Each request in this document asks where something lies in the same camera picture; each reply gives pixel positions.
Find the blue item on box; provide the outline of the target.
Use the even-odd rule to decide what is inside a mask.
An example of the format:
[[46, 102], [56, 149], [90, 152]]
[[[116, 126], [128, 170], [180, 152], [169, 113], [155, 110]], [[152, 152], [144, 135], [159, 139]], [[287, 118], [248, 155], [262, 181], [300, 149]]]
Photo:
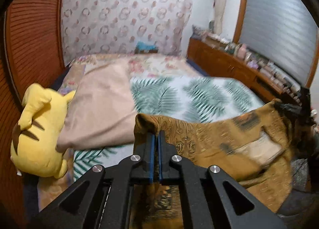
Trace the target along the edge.
[[141, 41], [138, 41], [135, 47], [135, 54], [155, 54], [158, 53], [159, 49], [155, 45], [147, 45]]

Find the long wooden sideboard cabinet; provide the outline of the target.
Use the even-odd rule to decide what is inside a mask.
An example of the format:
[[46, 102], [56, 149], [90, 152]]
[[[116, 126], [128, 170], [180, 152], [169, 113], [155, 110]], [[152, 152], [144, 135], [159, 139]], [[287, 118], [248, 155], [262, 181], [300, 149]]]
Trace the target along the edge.
[[281, 99], [285, 103], [301, 104], [298, 97], [281, 88], [258, 70], [249, 68], [243, 61], [200, 40], [189, 40], [187, 58], [206, 75], [229, 77], [242, 82], [266, 103], [273, 99]]

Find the yellow Pikachu plush toy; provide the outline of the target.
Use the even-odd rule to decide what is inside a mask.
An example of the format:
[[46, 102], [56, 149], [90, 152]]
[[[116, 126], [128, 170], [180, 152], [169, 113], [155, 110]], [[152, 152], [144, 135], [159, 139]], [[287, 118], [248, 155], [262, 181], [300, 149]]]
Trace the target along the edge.
[[67, 115], [68, 104], [75, 95], [66, 95], [31, 84], [22, 100], [22, 114], [12, 130], [10, 159], [17, 173], [39, 177], [62, 178], [68, 169], [64, 152], [56, 150], [59, 134]]

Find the grey window blind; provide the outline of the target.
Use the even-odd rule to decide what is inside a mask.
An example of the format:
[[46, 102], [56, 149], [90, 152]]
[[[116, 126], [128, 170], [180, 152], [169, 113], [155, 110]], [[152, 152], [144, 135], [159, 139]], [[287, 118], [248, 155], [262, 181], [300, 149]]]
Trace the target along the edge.
[[306, 85], [315, 57], [317, 25], [301, 0], [247, 0], [239, 43]]

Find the brown louvered wooden wardrobe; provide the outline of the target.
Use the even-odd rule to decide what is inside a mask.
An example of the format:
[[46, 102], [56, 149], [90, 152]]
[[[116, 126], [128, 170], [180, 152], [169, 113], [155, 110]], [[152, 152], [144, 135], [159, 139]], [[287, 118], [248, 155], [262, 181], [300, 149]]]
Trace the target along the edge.
[[62, 0], [1, 0], [1, 228], [24, 228], [23, 181], [10, 160], [12, 129], [32, 83], [48, 87], [65, 70]]

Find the beige pillow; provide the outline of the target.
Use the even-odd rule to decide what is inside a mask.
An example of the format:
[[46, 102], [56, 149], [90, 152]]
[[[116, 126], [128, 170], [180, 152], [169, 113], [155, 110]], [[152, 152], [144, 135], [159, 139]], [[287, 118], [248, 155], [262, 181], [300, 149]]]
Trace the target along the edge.
[[87, 72], [71, 101], [56, 150], [87, 150], [134, 141], [135, 103], [125, 62]]

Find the golden brown patterned garment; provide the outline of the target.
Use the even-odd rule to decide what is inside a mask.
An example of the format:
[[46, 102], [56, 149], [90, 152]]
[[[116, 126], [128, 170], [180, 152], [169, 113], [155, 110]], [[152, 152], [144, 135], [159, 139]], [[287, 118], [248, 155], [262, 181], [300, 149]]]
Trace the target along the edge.
[[217, 165], [262, 204], [277, 212], [291, 191], [294, 126], [275, 101], [234, 118], [190, 123], [168, 116], [138, 114], [135, 143], [164, 131], [165, 140], [195, 165]]

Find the purple small item on cabinet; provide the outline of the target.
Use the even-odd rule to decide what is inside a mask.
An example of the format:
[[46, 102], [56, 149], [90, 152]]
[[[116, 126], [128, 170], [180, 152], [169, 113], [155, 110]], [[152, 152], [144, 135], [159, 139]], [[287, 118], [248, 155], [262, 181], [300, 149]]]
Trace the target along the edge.
[[254, 69], [254, 70], [258, 70], [259, 69], [259, 65], [258, 65], [258, 62], [255, 61], [255, 60], [252, 60], [250, 62], [247, 63], [247, 66], [251, 69]]

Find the navy blue mattress edge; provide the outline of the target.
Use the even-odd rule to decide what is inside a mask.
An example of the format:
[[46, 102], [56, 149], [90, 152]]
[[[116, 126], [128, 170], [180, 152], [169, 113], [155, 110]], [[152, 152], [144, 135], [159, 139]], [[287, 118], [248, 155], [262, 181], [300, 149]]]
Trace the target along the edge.
[[197, 65], [193, 60], [186, 59], [186, 62], [188, 65], [190, 65], [193, 69], [195, 69], [198, 73], [200, 73], [202, 76], [209, 77], [210, 75], [204, 71], [199, 65]]

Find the floral patterned curtain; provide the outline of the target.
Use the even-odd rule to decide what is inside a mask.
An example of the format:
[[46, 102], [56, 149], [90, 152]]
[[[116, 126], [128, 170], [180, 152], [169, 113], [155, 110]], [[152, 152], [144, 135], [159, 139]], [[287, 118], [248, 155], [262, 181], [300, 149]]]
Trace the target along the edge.
[[132, 53], [139, 42], [179, 55], [191, 10], [192, 0], [63, 0], [64, 59]]

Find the green palm leaf sheet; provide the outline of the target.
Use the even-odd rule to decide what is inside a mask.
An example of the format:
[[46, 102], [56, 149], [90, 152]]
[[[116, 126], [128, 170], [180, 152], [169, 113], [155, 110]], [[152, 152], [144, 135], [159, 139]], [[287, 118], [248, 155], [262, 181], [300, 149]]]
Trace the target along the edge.
[[130, 90], [137, 112], [192, 123], [212, 123], [239, 116], [264, 103], [233, 78], [133, 77]]

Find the floral bed quilt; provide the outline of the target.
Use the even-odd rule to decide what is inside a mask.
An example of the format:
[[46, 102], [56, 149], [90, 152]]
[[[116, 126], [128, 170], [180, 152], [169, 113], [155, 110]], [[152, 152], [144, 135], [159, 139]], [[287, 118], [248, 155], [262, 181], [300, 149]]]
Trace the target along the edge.
[[[72, 90], [77, 89], [82, 77], [95, 68], [108, 65], [123, 59], [127, 63], [130, 77], [160, 77], [160, 76], [200, 76], [191, 65], [187, 63], [186, 58], [179, 56], [165, 56], [161, 54], [139, 54], [139, 55], [116, 55], [116, 54], [95, 54], [81, 56], [74, 60], [70, 69], [58, 78], [52, 88], [60, 94], [65, 95]], [[96, 164], [102, 164], [104, 167], [113, 166], [119, 163], [123, 158], [130, 156], [133, 151], [133, 145], [122, 145], [117, 147], [108, 147], [86, 151], [80, 154], [89, 163], [88, 168]], [[41, 211], [58, 197], [67, 187], [69, 187], [81, 174], [74, 173], [73, 150], [68, 150], [64, 155], [68, 163], [68, 171], [61, 179], [40, 178], [37, 185], [38, 207]]]

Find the pink bottle on cabinet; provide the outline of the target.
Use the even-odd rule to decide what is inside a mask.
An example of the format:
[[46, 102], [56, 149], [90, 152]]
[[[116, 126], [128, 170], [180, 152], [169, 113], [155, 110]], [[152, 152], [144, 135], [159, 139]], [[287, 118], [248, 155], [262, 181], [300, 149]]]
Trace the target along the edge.
[[246, 44], [241, 44], [241, 47], [238, 48], [237, 51], [237, 58], [244, 60], [247, 54], [247, 45]]

